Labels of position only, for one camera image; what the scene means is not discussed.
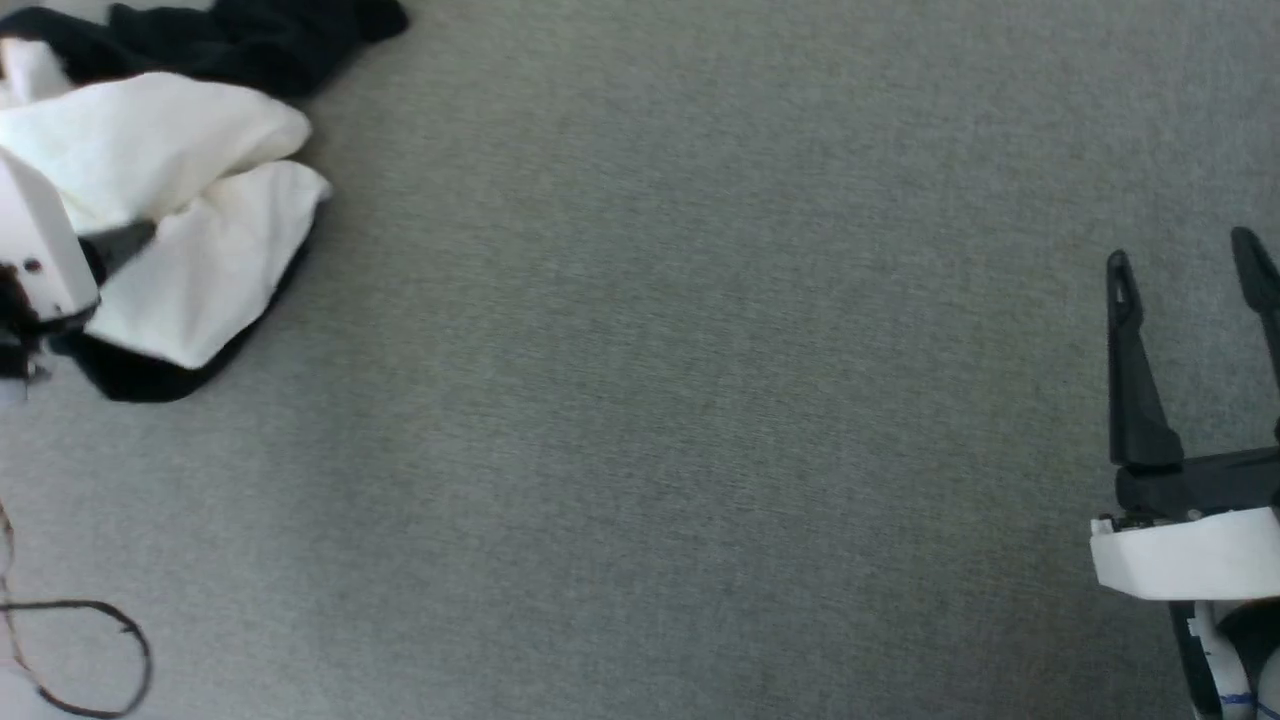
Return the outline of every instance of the white cloth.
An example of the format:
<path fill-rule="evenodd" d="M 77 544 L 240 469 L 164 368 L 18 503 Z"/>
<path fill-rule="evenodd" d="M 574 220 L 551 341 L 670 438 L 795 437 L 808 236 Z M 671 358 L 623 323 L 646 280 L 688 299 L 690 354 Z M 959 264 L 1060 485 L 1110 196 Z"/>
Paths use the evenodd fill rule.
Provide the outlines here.
<path fill-rule="evenodd" d="M 296 152 L 306 115 L 172 73 L 88 85 L 0 111 L 0 146 L 44 173 L 79 234 L 160 220 L 227 174 Z"/>
<path fill-rule="evenodd" d="M 329 197 L 320 174 L 282 160 L 311 133 L 306 117 L 169 73 L 73 88 L 42 42 L 3 40 L 0 61 L 0 146 L 54 183 L 77 233 L 157 223 L 86 332 L 204 366 L 266 309 Z"/>
<path fill-rule="evenodd" d="M 319 173 L 282 160 L 218 181 L 102 287 L 84 328 L 99 340 L 204 366 L 266 309 L 329 196 Z"/>

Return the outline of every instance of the black cable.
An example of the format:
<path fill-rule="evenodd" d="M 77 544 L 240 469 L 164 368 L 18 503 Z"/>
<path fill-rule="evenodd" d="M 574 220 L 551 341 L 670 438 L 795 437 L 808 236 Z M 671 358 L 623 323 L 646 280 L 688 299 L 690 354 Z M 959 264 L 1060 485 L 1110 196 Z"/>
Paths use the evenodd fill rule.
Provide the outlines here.
<path fill-rule="evenodd" d="M 37 682 L 36 689 L 40 692 L 40 697 L 44 698 L 45 702 L 52 705 L 63 712 L 78 715 L 81 717 L 93 717 L 96 720 L 115 720 L 118 717 L 124 717 L 142 705 L 142 701 L 146 700 L 147 693 L 151 691 L 151 644 L 147 643 L 146 635 L 142 634 L 142 628 L 140 628 L 132 618 L 120 612 L 115 606 L 99 602 L 96 600 L 51 600 L 45 602 L 0 603 L 0 614 L 37 610 L 97 610 L 99 612 L 108 615 L 124 625 L 120 632 L 137 638 L 138 647 L 142 648 L 142 683 L 138 685 L 138 691 L 134 693 L 133 700 L 131 700 L 123 710 L 90 710 L 87 707 L 79 707 L 69 702 L 63 702 Z"/>

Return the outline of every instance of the black cloth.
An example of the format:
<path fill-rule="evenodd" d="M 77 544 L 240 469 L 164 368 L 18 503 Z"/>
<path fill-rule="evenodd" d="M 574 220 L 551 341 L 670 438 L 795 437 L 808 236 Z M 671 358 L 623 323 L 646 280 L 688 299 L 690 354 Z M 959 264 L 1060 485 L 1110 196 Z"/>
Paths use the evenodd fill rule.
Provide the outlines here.
<path fill-rule="evenodd" d="M 209 10 L 113 4 L 106 26 L 24 8 L 0 18 L 0 37 L 47 42 L 76 85 L 165 70 L 298 99 L 407 27 L 397 0 L 218 0 Z"/>
<path fill-rule="evenodd" d="M 118 402 L 173 402 L 196 392 L 239 355 L 262 318 L 275 306 L 297 275 L 298 265 L 306 258 L 311 241 L 303 242 L 293 254 L 280 282 L 271 293 L 262 316 L 233 337 L 205 366 L 188 370 L 165 360 L 140 355 L 116 345 L 104 342 L 84 332 L 76 331 L 52 338 L 50 350 L 69 356 L 91 383 L 109 400 Z"/>

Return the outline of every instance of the gray fabric surface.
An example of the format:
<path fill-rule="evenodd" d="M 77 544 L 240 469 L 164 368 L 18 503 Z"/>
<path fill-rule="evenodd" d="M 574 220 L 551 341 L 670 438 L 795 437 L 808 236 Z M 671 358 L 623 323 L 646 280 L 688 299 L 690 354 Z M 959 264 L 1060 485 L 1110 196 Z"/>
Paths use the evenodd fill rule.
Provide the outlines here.
<path fill-rule="evenodd" d="M 136 614 L 152 716 L 1187 712 L 1089 564 L 1102 266 L 1188 450 L 1268 442 L 1280 5 L 413 15 L 310 108 L 337 197 L 225 377 L 0 418 L 15 587 Z"/>

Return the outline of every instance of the cable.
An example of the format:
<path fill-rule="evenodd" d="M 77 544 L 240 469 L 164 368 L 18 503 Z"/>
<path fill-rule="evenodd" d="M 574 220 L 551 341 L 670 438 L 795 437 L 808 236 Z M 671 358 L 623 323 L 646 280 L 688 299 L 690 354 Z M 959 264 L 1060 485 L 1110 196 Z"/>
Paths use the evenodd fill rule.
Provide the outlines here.
<path fill-rule="evenodd" d="M 152 660 L 151 660 L 151 644 L 147 642 L 146 635 L 142 634 L 142 628 L 133 621 L 132 618 L 118 610 L 113 605 L 100 602 L 96 600 L 50 600 L 41 602 L 13 602 L 9 596 L 9 582 L 8 571 L 13 565 L 14 557 L 14 532 L 13 523 L 9 521 L 9 514 L 4 509 L 4 503 L 0 502 L 0 533 L 3 533 L 6 541 L 8 552 L 4 557 L 0 557 L 0 615 L 4 616 L 5 624 L 9 626 L 9 639 L 13 644 L 13 659 L 18 665 L 27 671 L 27 676 L 36 685 L 36 691 L 40 697 L 49 705 L 67 712 L 69 715 L 77 715 L 79 717 L 92 717 L 93 720 L 116 720 L 131 715 L 142 701 L 146 700 L 147 693 L 151 691 L 151 674 L 152 674 Z M 128 705 L 123 710 L 91 710 L 87 707 L 79 707 L 78 705 L 72 705 L 60 700 L 54 693 L 45 688 L 44 683 L 36 675 L 35 670 L 27 664 L 26 657 L 22 653 L 22 644 L 18 642 L 18 632 L 13 623 L 13 615 L 15 612 L 38 612 L 38 611 L 56 611 L 56 610 L 96 610 L 123 625 L 122 633 L 133 635 L 138 641 L 138 647 L 142 650 L 142 682 L 138 684 L 137 692 L 134 692 L 133 698 L 129 700 Z"/>

